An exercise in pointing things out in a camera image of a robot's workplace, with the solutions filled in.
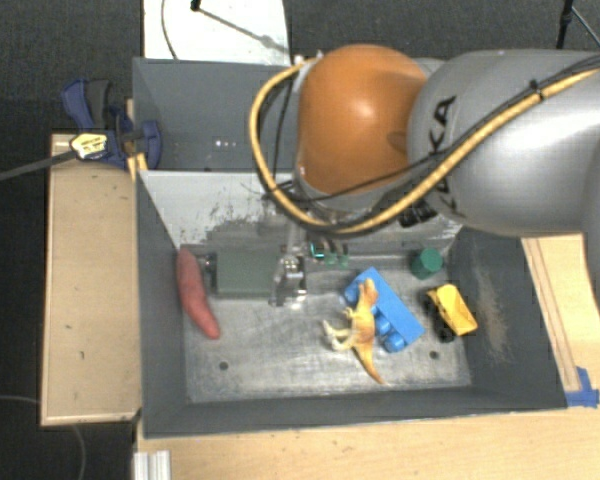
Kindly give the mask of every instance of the yellow toy truck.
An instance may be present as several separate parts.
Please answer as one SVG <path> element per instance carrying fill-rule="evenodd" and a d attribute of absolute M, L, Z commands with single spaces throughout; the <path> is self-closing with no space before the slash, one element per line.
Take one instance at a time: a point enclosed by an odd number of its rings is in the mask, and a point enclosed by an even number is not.
<path fill-rule="evenodd" d="M 473 314 L 453 284 L 444 284 L 426 292 L 425 309 L 435 315 L 434 329 L 444 343 L 478 328 Z"/>

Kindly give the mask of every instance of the red sausage toy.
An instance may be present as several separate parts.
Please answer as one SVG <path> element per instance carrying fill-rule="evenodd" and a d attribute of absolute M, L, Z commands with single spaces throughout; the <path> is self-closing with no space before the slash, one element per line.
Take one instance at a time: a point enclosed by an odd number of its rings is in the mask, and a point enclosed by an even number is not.
<path fill-rule="evenodd" d="M 176 277 L 180 303 L 187 315 L 207 337 L 218 339 L 220 327 L 207 303 L 200 265 L 193 254 L 184 247 L 178 251 Z"/>

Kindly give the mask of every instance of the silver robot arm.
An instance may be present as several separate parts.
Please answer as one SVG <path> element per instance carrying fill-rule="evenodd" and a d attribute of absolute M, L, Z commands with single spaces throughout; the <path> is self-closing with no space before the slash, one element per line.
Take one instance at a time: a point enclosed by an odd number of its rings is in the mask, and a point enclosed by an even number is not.
<path fill-rule="evenodd" d="M 525 86 L 585 52 L 476 52 L 441 66 L 409 123 L 411 162 L 453 146 Z M 583 232 L 600 311 L 600 71 L 518 116 L 472 151 L 426 202 L 469 227 L 535 237 Z"/>

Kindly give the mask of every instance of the blue lego brick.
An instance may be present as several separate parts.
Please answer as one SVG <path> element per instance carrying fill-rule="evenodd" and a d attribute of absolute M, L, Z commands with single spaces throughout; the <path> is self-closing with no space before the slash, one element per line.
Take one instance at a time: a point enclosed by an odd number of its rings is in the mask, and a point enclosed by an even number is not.
<path fill-rule="evenodd" d="M 358 302 L 358 285 L 371 278 L 378 291 L 378 300 L 373 310 L 376 319 L 376 334 L 383 338 L 388 352 L 398 352 L 424 334 L 424 327 L 411 314 L 379 272 L 371 267 L 357 276 L 344 290 L 344 298 L 350 305 Z"/>

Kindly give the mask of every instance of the black floor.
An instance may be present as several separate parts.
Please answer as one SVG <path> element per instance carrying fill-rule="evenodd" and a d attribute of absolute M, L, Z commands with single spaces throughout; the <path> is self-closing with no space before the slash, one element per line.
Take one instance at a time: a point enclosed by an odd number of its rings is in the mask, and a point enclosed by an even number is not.
<path fill-rule="evenodd" d="M 142 0 L 0 0 L 0 170 L 43 158 L 53 129 L 71 126 L 58 92 L 78 77 L 108 78 L 131 96 L 142 53 Z M 552 48 L 560 0 L 285 0 L 294 53 L 351 42 L 449 58 L 484 48 Z M 600 37 L 600 0 L 576 0 Z M 571 49 L 597 49 L 574 20 Z M 44 173 L 0 184 L 0 395 L 39 396 L 45 265 Z M 86 479 L 129 475 L 130 425 L 81 427 Z M 0 401 L 0 479 L 72 479 L 70 429 L 37 426 L 37 409 Z"/>

